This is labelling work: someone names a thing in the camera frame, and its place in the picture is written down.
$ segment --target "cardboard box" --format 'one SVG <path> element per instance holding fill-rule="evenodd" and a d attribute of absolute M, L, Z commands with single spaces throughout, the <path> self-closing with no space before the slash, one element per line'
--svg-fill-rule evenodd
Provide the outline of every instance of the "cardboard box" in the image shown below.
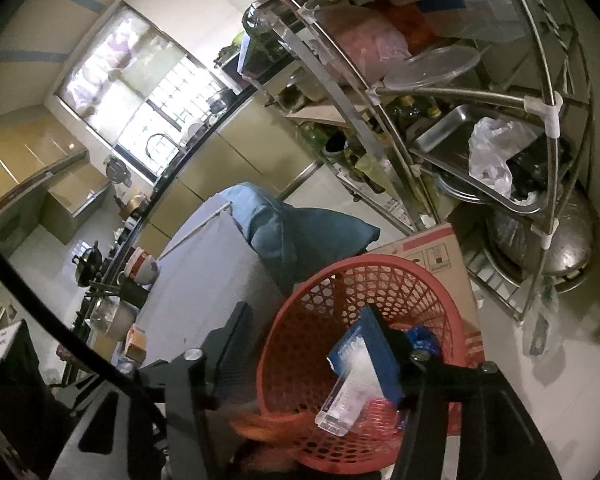
<path fill-rule="evenodd" d="M 431 272 L 446 288 L 464 321 L 466 363 L 475 368 L 484 361 L 482 333 L 478 327 L 477 304 L 466 273 L 460 245 L 451 224 L 442 224 L 417 235 L 409 236 L 370 251 L 393 254 L 416 262 Z M 460 404 L 449 406 L 447 434 L 459 435 L 461 430 Z"/>
<path fill-rule="evenodd" d="M 454 300 L 466 325 L 464 332 L 479 330 L 474 292 L 451 224 L 445 223 L 427 229 L 369 252 L 394 254 L 427 269 L 440 280 Z"/>

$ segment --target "clear plastic box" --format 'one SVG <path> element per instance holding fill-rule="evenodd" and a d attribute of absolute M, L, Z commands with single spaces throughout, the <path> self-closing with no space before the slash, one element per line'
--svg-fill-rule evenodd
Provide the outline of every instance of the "clear plastic box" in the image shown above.
<path fill-rule="evenodd" d="M 537 6 L 527 0 L 532 12 Z M 417 3 L 438 36 L 509 43 L 525 34 L 511 0 L 422 0 Z"/>

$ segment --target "metal tray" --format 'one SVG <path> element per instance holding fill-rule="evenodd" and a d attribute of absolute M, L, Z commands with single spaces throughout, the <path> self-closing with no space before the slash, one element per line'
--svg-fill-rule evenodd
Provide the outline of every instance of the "metal tray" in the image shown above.
<path fill-rule="evenodd" d="M 501 114 L 490 108 L 460 105 L 414 140 L 410 152 L 447 171 L 515 213 L 528 215 L 539 211 L 546 203 L 545 193 L 542 193 L 533 204 L 520 205 L 469 175 L 469 138 L 474 130 L 474 124 L 483 117 L 524 122 L 519 118 Z M 525 124 L 538 135 L 544 132 L 542 126 Z"/>

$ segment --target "screw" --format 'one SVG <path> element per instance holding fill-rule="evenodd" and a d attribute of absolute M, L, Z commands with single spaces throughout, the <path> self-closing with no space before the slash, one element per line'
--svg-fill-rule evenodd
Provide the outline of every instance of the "screw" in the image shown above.
<path fill-rule="evenodd" d="M 500 370 L 498 368 L 498 365 L 496 363 L 494 363 L 493 361 L 485 361 L 483 363 L 480 363 L 479 368 L 480 368 L 480 371 L 485 374 L 494 374 Z"/>
<path fill-rule="evenodd" d="M 413 359 L 414 361 L 417 361 L 419 363 L 423 363 L 425 361 L 428 361 L 431 357 L 431 354 L 429 352 L 427 352 L 426 350 L 414 350 L 413 352 L 411 352 L 411 359 Z"/>
<path fill-rule="evenodd" d="M 204 355 L 204 352 L 200 348 L 190 348 L 184 352 L 184 358 L 187 361 L 197 361 Z"/>

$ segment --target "blue cloth cover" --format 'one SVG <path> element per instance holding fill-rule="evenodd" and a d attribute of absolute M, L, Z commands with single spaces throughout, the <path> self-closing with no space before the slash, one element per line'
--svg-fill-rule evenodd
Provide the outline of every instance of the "blue cloth cover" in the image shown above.
<path fill-rule="evenodd" d="M 242 236 L 285 295 L 324 267 L 360 254 L 380 236 L 379 228 L 358 218 L 293 207 L 253 184 L 238 184 L 220 195 L 232 202 Z"/>

